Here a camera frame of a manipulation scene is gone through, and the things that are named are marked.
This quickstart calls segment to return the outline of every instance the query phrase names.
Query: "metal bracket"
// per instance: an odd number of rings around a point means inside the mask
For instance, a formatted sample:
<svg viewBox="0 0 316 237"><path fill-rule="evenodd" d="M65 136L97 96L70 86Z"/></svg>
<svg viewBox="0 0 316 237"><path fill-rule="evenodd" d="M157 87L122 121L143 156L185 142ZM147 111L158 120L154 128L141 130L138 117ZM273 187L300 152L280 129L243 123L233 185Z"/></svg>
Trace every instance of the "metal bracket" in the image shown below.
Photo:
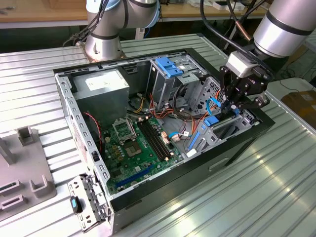
<svg viewBox="0 0 316 237"><path fill-rule="evenodd" d="M12 194L22 188L23 188L23 184L21 184L21 182L17 179L17 180L14 180L13 182L2 185L0 187L0 195L5 196L8 194Z"/></svg>
<svg viewBox="0 0 316 237"><path fill-rule="evenodd" d="M71 202L77 200L73 210L83 232L89 231L103 221L109 221L111 211L99 183L94 183L89 176L77 176L68 183L68 189L71 193Z"/></svg>
<svg viewBox="0 0 316 237"><path fill-rule="evenodd" d="M34 134L31 127L29 126L17 129L16 133L18 134L18 138L22 146L26 146L35 142Z"/></svg>
<svg viewBox="0 0 316 237"><path fill-rule="evenodd" d="M41 177L42 177L43 182L44 182L43 186L35 185L32 180L29 180L31 191L32 191L32 193L34 193L34 195L37 198L40 198L40 197L42 197L42 196L44 196L52 191L51 185L47 181L45 175L42 175Z"/></svg>
<svg viewBox="0 0 316 237"><path fill-rule="evenodd" d="M14 155L0 138L0 159L4 159L8 166L14 164Z"/></svg>
<svg viewBox="0 0 316 237"><path fill-rule="evenodd" d="M26 203L26 199L20 194L6 201L3 201L1 203L1 208L3 211L8 212L20 206L23 206L25 203Z"/></svg>

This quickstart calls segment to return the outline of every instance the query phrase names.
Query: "red wire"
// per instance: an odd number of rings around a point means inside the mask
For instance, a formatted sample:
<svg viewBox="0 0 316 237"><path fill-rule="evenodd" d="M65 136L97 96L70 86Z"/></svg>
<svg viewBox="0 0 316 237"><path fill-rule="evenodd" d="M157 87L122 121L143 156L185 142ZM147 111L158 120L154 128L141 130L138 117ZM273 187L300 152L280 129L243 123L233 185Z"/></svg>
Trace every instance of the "red wire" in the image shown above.
<svg viewBox="0 0 316 237"><path fill-rule="evenodd" d="M101 152L101 150L102 150L102 142L101 142L101 131L100 131L99 124L98 124L97 120L95 120L95 118L91 114L89 114L87 112L84 112L84 114L88 115L90 118L92 118L92 120L95 122L95 125L97 126L97 129L98 129L98 132L99 132L99 140L100 140L100 149L99 150Z"/></svg>
<svg viewBox="0 0 316 237"><path fill-rule="evenodd" d="M150 107L149 108L151 109L154 107L154 98L153 98L152 94L150 94L149 97L150 97ZM154 115L154 117L156 117L157 119L163 119L164 117L166 117L168 114L170 114L172 112L173 112L173 109L166 109L165 111L162 111L161 113L158 113L158 114L156 114L155 110L150 111L150 113L152 115Z"/></svg>

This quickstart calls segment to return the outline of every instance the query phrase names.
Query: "ram slot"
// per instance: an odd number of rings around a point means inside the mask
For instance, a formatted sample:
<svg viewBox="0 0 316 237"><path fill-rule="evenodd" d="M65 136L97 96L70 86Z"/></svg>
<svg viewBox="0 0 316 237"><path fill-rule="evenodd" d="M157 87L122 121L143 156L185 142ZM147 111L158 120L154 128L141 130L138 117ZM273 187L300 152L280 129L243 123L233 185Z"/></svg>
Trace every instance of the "ram slot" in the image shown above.
<svg viewBox="0 0 316 237"><path fill-rule="evenodd" d="M161 139L157 136L156 132L148 122L139 123L138 127L160 161L164 161L166 158L170 158L170 153L168 149L161 141Z"/></svg>

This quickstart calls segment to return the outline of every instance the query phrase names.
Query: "cardboard box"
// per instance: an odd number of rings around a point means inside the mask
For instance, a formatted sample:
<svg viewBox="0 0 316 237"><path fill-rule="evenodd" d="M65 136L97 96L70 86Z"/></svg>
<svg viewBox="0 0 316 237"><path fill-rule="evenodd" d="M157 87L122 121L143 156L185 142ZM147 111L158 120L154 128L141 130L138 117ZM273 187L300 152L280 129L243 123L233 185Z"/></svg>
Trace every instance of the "cardboard box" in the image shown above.
<svg viewBox="0 0 316 237"><path fill-rule="evenodd" d="M316 91L292 92L281 101L316 129Z"/></svg>
<svg viewBox="0 0 316 237"><path fill-rule="evenodd" d="M86 0L48 0L52 9L85 9Z"/></svg>

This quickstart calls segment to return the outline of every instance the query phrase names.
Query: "motherboard chip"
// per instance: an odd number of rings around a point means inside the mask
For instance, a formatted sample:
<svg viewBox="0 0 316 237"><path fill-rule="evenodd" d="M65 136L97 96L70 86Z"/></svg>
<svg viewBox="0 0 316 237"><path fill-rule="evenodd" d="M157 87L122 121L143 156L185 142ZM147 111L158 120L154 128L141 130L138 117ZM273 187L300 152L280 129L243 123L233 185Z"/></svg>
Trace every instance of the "motherboard chip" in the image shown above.
<svg viewBox="0 0 316 237"><path fill-rule="evenodd" d="M117 177L117 176L121 175L122 172L118 169L116 171L113 171L112 174L113 174L114 177Z"/></svg>
<svg viewBox="0 0 316 237"><path fill-rule="evenodd" d="M133 157L133 156L140 154L142 152L139 144L136 141L126 143L124 145L124 148L125 148L129 157Z"/></svg>

